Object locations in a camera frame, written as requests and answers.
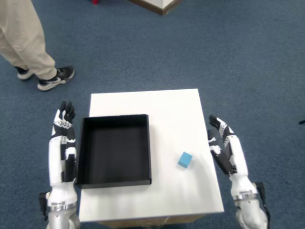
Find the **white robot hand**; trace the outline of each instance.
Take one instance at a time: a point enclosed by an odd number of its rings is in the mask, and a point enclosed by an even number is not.
[[[62,102],[57,110],[49,141],[49,177],[51,193],[40,194],[41,210],[46,217],[46,202],[50,208],[48,229],[78,229],[75,134],[72,103]]]
[[[248,168],[238,137],[233,130],[221,119],[209,116],[210,124],[219,132],[224,149],[217,142],[217,134],[208,130],[208,141],[213,158],[221,170],[229,175],[232,181],[231,196],[238,207],[236,219],[243,229],[269,228],[270,214],[265,207],[264,186],[262,183],[252,184],[248,178]],[[256,199],[261,195],[267,214],[260,209]]]

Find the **blue cube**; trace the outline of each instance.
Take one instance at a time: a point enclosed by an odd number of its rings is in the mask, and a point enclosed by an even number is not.
[[[193,157],[192,155],[190,155],[190,154],[188,154],[186,152],[183,152],[183,154],[181,155],[181,157],[179,159],[178,164],[181,165],[184,168],[187,168],[188,165],[191,162],[192,157]]]

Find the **sneaker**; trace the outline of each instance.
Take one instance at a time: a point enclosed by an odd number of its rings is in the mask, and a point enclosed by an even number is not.
[[[67,83],[70,79],[73,78],[74,73],[75,70],[71,66],[58,68],[56,76],[54,76],[50,80],[39,80],[39,84],[37,84],[37,87],[41,91],[47,91],[49,89],[52,89],[53,87],[56,87],[59,84]]]
[[[31,69],[24,70],[23,68],[20,67],[15,67],[18,71],[18,79],[20,80],[27,80],[29,79],[32,75],[34,75],[34,72],[31,71]]]

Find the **black tray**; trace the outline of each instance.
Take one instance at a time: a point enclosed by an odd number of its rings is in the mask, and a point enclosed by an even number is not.
[[[148,115],[83,119],[76,185],[98,188],[151,183]]]

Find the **pants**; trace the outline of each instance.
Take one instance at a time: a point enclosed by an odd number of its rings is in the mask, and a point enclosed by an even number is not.
[[[0,0],[0,54],[13,66],[31,69],[42,80],[56,75],[31,0]]]

